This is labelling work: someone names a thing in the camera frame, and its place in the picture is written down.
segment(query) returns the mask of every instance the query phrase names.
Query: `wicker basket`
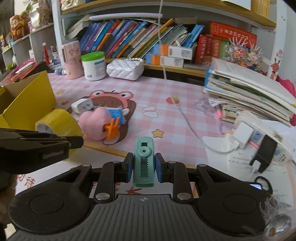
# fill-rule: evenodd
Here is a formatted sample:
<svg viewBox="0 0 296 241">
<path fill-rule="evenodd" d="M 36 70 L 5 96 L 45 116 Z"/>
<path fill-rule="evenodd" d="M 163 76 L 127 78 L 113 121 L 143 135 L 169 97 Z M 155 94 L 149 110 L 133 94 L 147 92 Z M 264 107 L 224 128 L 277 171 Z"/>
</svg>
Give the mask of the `wicker basket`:
<svg viewBox="0 0 296 241">
<path fill-rule="evenodd" d="M 269 0 L 252 0 L 252 12 L 255 12 L 265 18 L 268 18 L 269 8 Z"/>
</svg>

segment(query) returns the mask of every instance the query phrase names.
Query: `yellow star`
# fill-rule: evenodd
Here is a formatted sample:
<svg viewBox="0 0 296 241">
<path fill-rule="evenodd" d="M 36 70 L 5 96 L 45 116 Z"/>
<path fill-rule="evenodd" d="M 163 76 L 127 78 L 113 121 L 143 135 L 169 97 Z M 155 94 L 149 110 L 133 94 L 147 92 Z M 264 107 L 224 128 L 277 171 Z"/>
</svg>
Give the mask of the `yellow star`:
<svg viewBox="0 0 296 241">
<path fill-rule="evenodd" d="M 57 95 L 59 95 L 59 94 L 63 94 L 65 92 L 65 90 L 59 90 L 58 92 L 57 92 Z"/>
<path fill-rule="evenodd" d="M 160 129 L 156 129 L 155 131 L 152 132 L 153 137 L 159 137 L 159 138 L 163 138 L 163 134 L 164 132 L 161 131 Z"/>
</svg>

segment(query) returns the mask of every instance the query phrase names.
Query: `tape roll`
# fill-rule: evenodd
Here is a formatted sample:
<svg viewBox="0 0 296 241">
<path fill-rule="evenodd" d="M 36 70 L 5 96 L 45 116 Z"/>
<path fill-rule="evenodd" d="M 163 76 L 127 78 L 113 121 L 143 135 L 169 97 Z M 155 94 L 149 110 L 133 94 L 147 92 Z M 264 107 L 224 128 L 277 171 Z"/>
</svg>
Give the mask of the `tape roll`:
<svg viewBox="0 0 296 241">
<path fill-rule="evenodd" d="M 69 112 L 63 109 L 54 109 L 38 120 L 35 123 L 35 130 L 55 134 L 59 137 L 83 136 L 77 121 Z"/>
</svg>

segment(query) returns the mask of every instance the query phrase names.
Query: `white canister with green lid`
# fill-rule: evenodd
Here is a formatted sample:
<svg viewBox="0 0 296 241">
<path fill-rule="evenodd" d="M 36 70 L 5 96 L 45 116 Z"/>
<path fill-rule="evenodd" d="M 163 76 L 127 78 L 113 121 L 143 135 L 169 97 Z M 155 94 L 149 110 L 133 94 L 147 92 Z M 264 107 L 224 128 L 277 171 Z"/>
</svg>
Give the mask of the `white canister with green lid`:
<svg viewBox="0 0 296 241">
<path fill-rule="evenodd" d="M 104 52 L 87 53 L 81 56 L 84 76 L 89 81 L 104 78 L 106 74 L 106 63 Z"/>
</svg>

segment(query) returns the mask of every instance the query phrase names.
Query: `yellow box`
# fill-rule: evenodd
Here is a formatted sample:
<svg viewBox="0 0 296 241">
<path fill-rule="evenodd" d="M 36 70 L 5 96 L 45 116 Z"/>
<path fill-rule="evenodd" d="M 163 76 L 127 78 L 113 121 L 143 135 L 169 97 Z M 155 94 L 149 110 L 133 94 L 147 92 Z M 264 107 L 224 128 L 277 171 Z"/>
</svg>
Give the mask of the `yellow box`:
<svg viewBox="0 0 296 241">
<path fill-rule="evenodd" d="M 46 71 L 6 85 L 0 89 L 0 127 L 34 131 L 55 104 Z"/>
</svg>

